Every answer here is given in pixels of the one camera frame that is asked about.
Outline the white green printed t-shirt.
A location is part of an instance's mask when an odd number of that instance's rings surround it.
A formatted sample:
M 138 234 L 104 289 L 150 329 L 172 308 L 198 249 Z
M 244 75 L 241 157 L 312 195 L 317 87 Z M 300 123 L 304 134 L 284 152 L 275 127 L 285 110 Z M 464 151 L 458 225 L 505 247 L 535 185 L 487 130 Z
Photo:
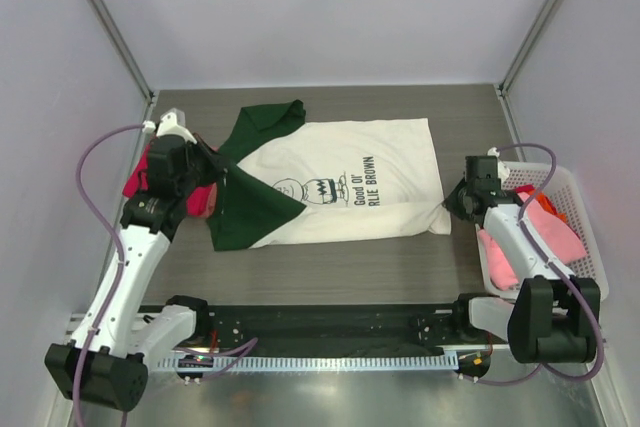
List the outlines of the white green printed t-shirt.
M 309 122 L 300 100 L 244 107 L 208 218 L 217 252 L 448 235 L 426 118 Z

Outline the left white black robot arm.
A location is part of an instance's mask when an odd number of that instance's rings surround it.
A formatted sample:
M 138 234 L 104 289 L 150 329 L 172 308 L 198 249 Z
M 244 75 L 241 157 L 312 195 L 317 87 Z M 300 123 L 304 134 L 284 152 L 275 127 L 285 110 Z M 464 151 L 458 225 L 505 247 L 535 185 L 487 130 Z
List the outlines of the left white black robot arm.
M 179 344 L 205 344 L 213 332 L 206 301 L 174 296 L 149 324 L 133 324 L 151 277 L 168 251 L 187 201 L 200 187 L 222 179 L 229 162 L 198 135 L 157 135 L 146 151 L 136 192 L 120 223 L 109 229 L 115 252 L 94 300 L 64 344 L 51 344 L 45 366 L 74 414 L 84 402 L 133 410 L 149 371 Z

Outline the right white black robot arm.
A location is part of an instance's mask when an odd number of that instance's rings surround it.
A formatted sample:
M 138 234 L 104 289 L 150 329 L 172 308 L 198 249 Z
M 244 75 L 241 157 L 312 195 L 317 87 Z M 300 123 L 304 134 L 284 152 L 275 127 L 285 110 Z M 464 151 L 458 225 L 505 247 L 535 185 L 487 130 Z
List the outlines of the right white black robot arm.
M 477 297 L 450 319 L 453 335 L 473 342 L 485 331 L 508 342 L 520 363 L 588 363 L 603 347 L 597 282 L 579 277 L 554 254 L 530 220 L 527 199 L 507 190 L 499 159 L 468 156 L 465 173 L 443 206 L 454 217 L 485 231 L 501 248 L 520 284 L 510 303 Z

